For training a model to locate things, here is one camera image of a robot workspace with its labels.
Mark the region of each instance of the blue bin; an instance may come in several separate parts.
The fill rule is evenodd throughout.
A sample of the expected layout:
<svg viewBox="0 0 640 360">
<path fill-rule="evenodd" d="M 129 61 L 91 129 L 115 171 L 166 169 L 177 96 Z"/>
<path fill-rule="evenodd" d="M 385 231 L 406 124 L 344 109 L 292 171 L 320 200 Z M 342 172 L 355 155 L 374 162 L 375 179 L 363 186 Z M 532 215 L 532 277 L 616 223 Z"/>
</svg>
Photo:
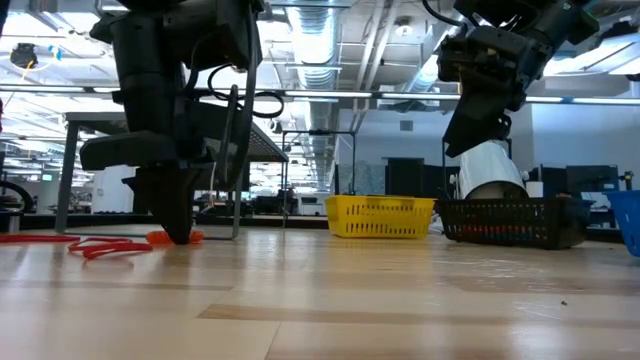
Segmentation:
<svg viewBox="0 0 640 360">
<path fill-rule="evenodd" d="M 640 257 L 640 191 L 607 193 L 624 237 L 633 256 Z"/>
</svg>

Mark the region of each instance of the white cylinder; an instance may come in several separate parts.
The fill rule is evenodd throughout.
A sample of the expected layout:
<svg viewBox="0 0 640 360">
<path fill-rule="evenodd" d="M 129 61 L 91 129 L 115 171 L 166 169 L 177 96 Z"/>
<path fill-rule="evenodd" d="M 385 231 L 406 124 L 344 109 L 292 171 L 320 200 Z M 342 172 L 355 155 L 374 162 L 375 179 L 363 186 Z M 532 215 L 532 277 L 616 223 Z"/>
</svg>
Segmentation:
<svg viewBox="0 0 640 360">
<path fill-rule="evenodd" d="M 495 141 L 487 141 L 462 154 L 459 183 L 462 199 L 527 196 L 518 168 Z"/>
<path fill-rule="evenodd" d="M 544 197 L 544 183 L 542 181 L 527 182 L 527 194 L 530 198 Z"/>
</svg>

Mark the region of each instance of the plastic basket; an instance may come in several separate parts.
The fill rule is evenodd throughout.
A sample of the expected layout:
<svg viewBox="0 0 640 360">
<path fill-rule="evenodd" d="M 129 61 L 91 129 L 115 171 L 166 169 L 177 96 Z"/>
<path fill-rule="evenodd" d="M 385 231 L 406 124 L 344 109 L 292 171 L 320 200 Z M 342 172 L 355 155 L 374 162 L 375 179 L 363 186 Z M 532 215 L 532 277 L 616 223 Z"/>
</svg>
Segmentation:
<svg viewBox="0 0 640 360">
<path fill-rule="evenodd" d="M 633 256 L 640 256 L 640 191 L 607 193 L 616 214 L 624 243 Z"/>
<path fill-rule="evenodd" d="M 423 238 L 434 199 L 383 196 L 327 198 L 329 230 L 345 238 Z"/>
<path fill-rule="evenodd" d="M 572 198 L 439 201 L 448 239 L 567 249 L 584 241 L 590 201 Z"/>
</svg>

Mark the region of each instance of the black basket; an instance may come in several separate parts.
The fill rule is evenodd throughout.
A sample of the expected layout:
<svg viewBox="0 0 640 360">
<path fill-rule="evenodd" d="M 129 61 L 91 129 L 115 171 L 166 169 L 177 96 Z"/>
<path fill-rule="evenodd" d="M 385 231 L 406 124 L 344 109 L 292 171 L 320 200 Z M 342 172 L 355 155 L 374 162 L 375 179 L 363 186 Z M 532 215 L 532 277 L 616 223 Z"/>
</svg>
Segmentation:
<svg viewBox="0 0 640 360">
<path fill-rule="evenodd" d="M 584 241 L 591 201 L 572 198 L 438 202 L 450 240 L 567 249 Z"/>
</svg>

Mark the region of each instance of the workbench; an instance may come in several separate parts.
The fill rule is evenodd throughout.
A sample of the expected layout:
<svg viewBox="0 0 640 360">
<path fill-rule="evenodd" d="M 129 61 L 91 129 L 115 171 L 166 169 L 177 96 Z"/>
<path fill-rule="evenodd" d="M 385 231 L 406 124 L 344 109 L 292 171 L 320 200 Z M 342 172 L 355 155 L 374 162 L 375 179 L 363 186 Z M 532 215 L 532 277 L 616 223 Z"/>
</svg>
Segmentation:
<svg viewBox="0 0 640 360">
<path fill-rule="evenodd" d="M 58 234 L 95 235 L 91 233 L 72 233 L 67 231 L 69 201 L 71 198 L 71 184 L 73 170 L 76 164 L 78 132 L 83 130 L 95 131 L 105 135 L 126 133 L 127 121 L 123 112 L 69 112 L 65 114 L 67 120 L 67 139 L 64 149 L 62 176 L 58 193 L 58 212 L 56 214 L 55 231 Z M 289 158 L 269 137 L 255 124 L 251 129 L 248 162 L 276 162 L 288 163 Z M 242 175 L 236 183 L 234 216 L 231 234 L 229 236 L 206 237 L 207 240 L 234 240 L 240 228 L 240 203 L 242 200 Z M 141 234 L 116 234 L 120 237 L 140 237 Z"/>
</svg>

